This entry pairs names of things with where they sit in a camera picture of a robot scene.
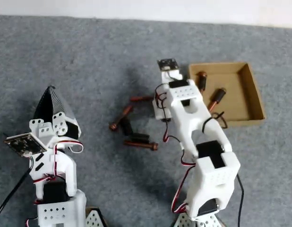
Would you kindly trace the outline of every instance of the cardboard box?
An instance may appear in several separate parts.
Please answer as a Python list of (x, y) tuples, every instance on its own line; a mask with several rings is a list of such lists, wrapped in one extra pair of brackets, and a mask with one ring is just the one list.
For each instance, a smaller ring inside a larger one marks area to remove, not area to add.
[(245, 62), (200, 63), (189, 65), (189, 77), (198, 85), (198, 72), (207, 73), (206, 90), (203, 99), (208, 106), (219, 88), (227, 93), (213, 112), (224, 111), (228, 126), (260, 124), (265, 118), (265, 110), (254, 80), (251, 67)]

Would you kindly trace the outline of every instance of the white robotic arm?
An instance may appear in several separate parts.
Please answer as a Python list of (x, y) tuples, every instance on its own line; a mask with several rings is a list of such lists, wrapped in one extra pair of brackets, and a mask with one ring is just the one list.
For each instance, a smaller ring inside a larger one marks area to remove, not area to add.
[[(216, 119), (211, 117), (193, 80), (183, 80), (174, 59), (158, 61), (162, 85), (153, 101), (156, 119), (172, 118), (182, 148), (195, 163), (185, 200), (190, 220), (206, 219), (226, 208), (240, 163)], [(158, 97), (165, 95), (163, 106)], [(195, 145), (191, 135), (202, 131), (211, 142)]]
[(81, 130), (55, 87), (46, 89), (29, 127), (30, 133), (5, 142), (21, 156), (32, 158), (30, 176), (36, 186), (39, 226), (85, 227), (86, 197), (77, 189), (76, 163), (65, 154), (66, 149), (83, 151), (78, 141)]

